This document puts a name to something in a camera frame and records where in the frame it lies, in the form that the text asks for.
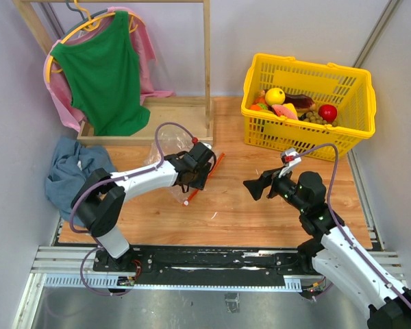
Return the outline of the clear zip top bag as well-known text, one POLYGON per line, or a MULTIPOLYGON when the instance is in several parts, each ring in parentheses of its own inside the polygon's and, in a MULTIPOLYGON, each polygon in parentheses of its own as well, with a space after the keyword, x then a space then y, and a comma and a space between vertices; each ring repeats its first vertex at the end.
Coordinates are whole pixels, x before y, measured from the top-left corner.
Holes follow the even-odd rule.
MULTIPOLYGON (((151 171, 145 174, 145 186, 153 191, 158 188, 166 188, 172 196, 183 206, 189 205, 193 197, 200 191, 191 188, 188 192, 182 192, 180 186, 174 186, 177 172, 174 166, 166 161, 164 157, 170 154, 177 154, 180 151, 189 151, 194 144, 201 142, 193 136, 186 128, 180 125, 165 124, 157 129, 155 141, 151 146, 151 152, 147 159, 147 164, 151 171)), ((219 165, 224 153, 216 152, 216 165, 209 174, 219 165)))

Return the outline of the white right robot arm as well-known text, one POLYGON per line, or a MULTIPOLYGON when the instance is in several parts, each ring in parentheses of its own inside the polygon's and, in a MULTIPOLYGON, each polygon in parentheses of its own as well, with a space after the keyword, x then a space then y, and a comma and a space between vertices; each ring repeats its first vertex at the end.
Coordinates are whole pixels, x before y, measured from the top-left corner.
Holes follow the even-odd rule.
POLYGON ((368 328, 411 328, 411 289, 394 278, 357 241, 344 221, 329 210, 321 176, 305 171, 294 182, 290 174, 265 171, 244 186, 254 200, 280 196, 299 211, 311 239, 297 248, 297 267, 317 272, 344 293, 362 312, 368 328))

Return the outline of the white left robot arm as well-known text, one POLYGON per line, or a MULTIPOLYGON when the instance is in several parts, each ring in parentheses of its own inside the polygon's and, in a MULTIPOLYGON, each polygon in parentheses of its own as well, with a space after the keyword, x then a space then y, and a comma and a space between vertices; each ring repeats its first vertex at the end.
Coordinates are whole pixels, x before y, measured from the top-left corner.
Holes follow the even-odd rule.
POLYGON ((112 173, 97 169, 71 202, 71 216, 77 216, 102 247, 107 267, 125 271, 133 263, 133 254, 117 226, 123 204, 159 188, 180 186, 183 193, 192 188, 201 191, 216 163, 212 147, 195 142, 188 151, 161 154, 159 161, 138 169, 112 173))

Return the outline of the green tank top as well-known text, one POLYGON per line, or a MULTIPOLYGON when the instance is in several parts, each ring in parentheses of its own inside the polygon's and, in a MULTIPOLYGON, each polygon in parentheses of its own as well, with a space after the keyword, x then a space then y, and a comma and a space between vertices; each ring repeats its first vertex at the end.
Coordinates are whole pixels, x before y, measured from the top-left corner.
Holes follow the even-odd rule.
POLYGON ((139 59, 129 37, 129 14, 118 11, 108 28, 90 40, 57 44, 51 55, 96 136, 131 136, 149 122, 140 104, 139 59))

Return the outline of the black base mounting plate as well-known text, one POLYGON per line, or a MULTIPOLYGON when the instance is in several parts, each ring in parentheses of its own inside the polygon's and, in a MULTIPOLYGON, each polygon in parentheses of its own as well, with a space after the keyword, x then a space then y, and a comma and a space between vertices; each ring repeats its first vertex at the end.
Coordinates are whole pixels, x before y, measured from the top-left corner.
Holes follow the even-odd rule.
POLYGON ((96 272, 139 272, 140 284, 167 287, 278 289, 287 279, 312 284, 321 275, 294 249, 132 246, 115 259, 98 251, 96 272))

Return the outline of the pink toy watermelon slice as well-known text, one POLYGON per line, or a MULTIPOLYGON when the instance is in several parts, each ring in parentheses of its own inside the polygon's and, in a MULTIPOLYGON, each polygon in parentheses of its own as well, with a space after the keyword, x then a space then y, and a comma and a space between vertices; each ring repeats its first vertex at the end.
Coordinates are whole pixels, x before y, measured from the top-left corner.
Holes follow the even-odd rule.
POLYGON ((271 108, 278 117, 286 117, 293 120, 298 119, 297 111, 291 103, 285 103, 283 105, 274 104, 271 108))

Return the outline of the orange toy carrot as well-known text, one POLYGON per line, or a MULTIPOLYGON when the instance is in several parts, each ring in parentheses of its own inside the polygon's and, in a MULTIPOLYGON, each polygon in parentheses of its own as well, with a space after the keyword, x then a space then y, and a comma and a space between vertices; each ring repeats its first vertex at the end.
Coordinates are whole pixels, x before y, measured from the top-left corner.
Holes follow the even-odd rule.
POLYGON ((262 111, 262 110, 268 110, 269 107, 264 97, 257 97, 254 99, 249 109, 255 110, 255 111, 262 111))

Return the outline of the toy grape bunch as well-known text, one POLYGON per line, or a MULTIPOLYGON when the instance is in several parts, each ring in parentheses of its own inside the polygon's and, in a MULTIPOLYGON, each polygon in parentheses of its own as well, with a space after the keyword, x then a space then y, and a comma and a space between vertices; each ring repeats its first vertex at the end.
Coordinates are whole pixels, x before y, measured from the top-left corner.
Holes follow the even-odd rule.
POLYGON ((309 111, 309 112, 303 113, 299 117, 299 120, 309 122, 309 123, 315 123, 315 124, 319 124, 319 125, 331 125, 332 127, 337 127, 338 126, 337 120, 327 121, 327 120, 323 119, 322 116, 320 116, 315 111, 309 111))

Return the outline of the yellow toy lemon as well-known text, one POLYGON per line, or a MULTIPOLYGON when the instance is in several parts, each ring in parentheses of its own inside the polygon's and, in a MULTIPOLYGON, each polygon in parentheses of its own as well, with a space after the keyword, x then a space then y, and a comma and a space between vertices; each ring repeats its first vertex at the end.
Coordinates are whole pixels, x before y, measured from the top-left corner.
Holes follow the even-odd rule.
POLYGON ((281 88, 270 88, 265 92, 265 102, 269 105, 282 105, 286 99, 286 93, 281 88))

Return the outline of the dark red toy eggplant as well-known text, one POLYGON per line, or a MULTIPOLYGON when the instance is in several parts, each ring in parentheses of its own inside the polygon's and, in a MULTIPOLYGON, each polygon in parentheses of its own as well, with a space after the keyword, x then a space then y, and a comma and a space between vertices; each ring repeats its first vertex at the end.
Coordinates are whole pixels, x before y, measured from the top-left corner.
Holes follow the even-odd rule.
POLYGON ((315 102, 311 97, 304 94, 291 95, 286 93, 284 103, 291 103, 298 112, 309 112, 316 110, 315 102))

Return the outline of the red toy apple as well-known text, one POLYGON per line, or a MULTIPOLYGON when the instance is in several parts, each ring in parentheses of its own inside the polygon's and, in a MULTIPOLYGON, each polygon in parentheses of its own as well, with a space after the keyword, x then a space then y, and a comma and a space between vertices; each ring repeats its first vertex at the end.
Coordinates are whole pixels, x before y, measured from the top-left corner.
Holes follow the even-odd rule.
POLYGON ((327 122, 333 122, 338 116, 338 110, 333 105, 324 104, 319 107, 318 114, 323 120, 326 120, 327 122))

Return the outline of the blue crumpled cloth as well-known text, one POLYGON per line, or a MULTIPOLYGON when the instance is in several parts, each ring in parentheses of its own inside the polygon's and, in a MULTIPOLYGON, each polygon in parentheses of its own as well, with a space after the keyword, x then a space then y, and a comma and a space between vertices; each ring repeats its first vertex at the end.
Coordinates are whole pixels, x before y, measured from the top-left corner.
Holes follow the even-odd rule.
POLYGON ((116 171, 104 147, 84 147, 65 136, 59 139, 45 180, 45 195, 59 210, 61 218, 70 219, 71 202, 90 174, 99 168, 108 173, 116 171))

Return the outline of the yellow plastic shopping basket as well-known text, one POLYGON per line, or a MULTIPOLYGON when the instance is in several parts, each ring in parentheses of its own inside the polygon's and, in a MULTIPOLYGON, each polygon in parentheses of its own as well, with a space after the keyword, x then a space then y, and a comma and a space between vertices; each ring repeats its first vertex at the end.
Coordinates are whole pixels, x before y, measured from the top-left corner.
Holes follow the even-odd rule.
POLYGON ((298 152, 333 143, 344 156, 375 133, 371 74, 257 53, 243 86, 245 143, 298 152))

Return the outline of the yellow clothes hanger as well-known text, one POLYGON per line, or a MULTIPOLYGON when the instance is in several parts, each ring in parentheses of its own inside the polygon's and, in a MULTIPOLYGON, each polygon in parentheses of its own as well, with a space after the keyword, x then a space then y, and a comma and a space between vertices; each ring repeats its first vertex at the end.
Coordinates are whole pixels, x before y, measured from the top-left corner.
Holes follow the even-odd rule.
MULTIPOLYGON (((78 7, 80 10, 83 10, 87 13, 87 18, 82 20, 80 23, 76 24, 76 26, 70 29, 65 35, 57 41, 57 43, 52 46, 53 50, 55 46, 60 43, 64 44, 66 41, 70 40, 76 33, 80 32, 81 30, 86 30, 87 32, 91 32, 96 30, 100 26, 100 21, 104 18, 111 17, 115 15, 116 10, 107 9, 105 11, 99 11, 95 14, 91 14, 87 9, 78 7)), ((129 20, 129 32, 135 32, 138 29, 139 24, 135 24, 134 21, 141 22, 143 25, 145 24, 143 20, 133 12, 127 12, 130 16, 129 20)), ((44 77, 47 83, 51 83, 51 74, 54 73, 61 73, 62 69, 53 70, 52 64, 55 62, 54 57, 51 55, 51 51, 47 55, 46 67, 44 69, 44 77)))

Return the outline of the pink shirt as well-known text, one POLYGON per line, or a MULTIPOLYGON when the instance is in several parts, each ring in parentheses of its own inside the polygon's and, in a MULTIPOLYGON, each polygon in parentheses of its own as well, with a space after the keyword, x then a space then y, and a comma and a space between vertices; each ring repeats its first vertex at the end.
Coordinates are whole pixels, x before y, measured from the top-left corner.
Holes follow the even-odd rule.
MULTIPOLYGON (((171 90, 156 90, 151 82, 150 61, 156 60, 156 55, 151 43, 147 28, 142 19, 136 13, 126 7, 109 7, 107 12, 112 14, 118 11, 126 11, 131 14, 132 22, 129 37, 132 47, 139 59, 140 77, 140 103, 143 104, 146 98, 150 97, 170 97, 174 95, 171 90)), ((106 30, 111 23, 113 16, 103 17, 100 25, 91 32, 85 32, 82 36, 73 36, 66 41, 67 45, 77 45, 94 38, 102 31, 106 30)), ((86 120, 86 115, 79 109, 71 105, 71 90, 63 73, 59 72, 60 66, 57 64, 48 65, 45 62, 43 68, 43 78, 45 86, 58 111, 62 124, 66 127, 79 131, 80 123, 86 120)))

